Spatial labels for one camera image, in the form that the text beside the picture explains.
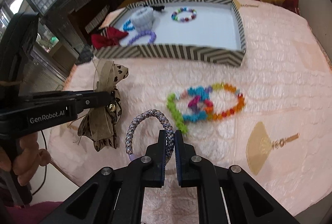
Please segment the magenta sleeve forearm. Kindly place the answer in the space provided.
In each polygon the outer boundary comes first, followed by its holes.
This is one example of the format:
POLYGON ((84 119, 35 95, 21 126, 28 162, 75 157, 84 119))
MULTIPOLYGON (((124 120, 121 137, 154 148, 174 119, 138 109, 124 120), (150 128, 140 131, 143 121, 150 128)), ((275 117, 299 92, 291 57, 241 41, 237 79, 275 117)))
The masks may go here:
POLYGON ((5 207, 14 223, 40 223, 62 202, 41 202, 27 208, 5 207))

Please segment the left hand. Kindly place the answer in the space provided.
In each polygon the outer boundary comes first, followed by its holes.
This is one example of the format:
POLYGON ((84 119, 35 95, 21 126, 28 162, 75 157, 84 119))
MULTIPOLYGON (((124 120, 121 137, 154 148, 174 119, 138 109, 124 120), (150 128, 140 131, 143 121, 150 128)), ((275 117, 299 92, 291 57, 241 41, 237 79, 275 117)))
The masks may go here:
POLYGON ((20 138, 22 153, 13 162, 1 148, 1 169, 6 172, 13 170, 21 186, 25 186, 32 179, 39 166, 46 166, 51 162, 49 152, 39 148, 37 139, 37 133, 20 138))

